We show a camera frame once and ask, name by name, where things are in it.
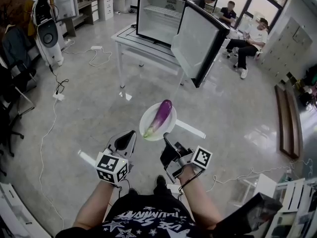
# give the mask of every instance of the white plate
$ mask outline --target white plate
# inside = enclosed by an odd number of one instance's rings
[[[141,117],[140,120],[140,134],[144,135],[145,131],[150,127],[151,123],[153,122],[155,115],[157,114],[159,107],[161,103],[156,103],[153,106],[151,106],[148,110],[146,110]],[[171,132],[176,124],[177,120],[177,113],[176,109],[172,107],[172,111],[170,112],[169,116],[165,120],[165,122],[161,125],[160,128],[156,132],[152,134],[152,136],[149,136],[145,138],[148,141],[158,141],[163,139],[163,135],[166,132]]]

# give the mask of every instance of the door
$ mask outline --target door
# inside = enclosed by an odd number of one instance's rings
[[[187,0],[171,50],[198,88],[215,59],[229,28]]]
[[[56,21],[72,18],[78,15],[77,0],[54,0]]]

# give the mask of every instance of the open refrigerator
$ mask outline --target open refrigerator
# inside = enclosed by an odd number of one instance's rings
[[[137,35],[171,45],[196,87],[230,29],[191,0],[139,0]]]

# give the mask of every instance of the desk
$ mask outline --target desk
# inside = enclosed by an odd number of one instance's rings
[[[136,58],[139,61],[153,64],[179,78],[182,82],[184,70],[170,50],[170,46],[163,43],[155,43],[148,38],[136,35],[136,29],[127,26],[111,37],[116,43],[117,68],[119,72],[120,87],[125,86],[125,74],[122,64],[122,54]]]
[[[75,18],[64,20],[67,32],[70,36],[76,36],[75,27],[85,22],[93,25],[98,20],[97,0],[85,0],[78,3],[79,15]]]
[[[113,11],[128,12],[132,0],[99,0],[99,18],[104,21],[113,17]]]

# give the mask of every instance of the purple eggplant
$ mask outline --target purple eggplant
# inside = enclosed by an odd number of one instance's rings
[[[158,108],[158,112],[155,115],[153,122],[151,123],[150,127],[146,130],[146,132],[143,135],[144,138],[151,136],[154,132],[157,131],[158,128],[161,127],[161,125],[168,118],[172,110],[172,107],[173,107],[173,104],[170,100],[165,100],[160,104]]]

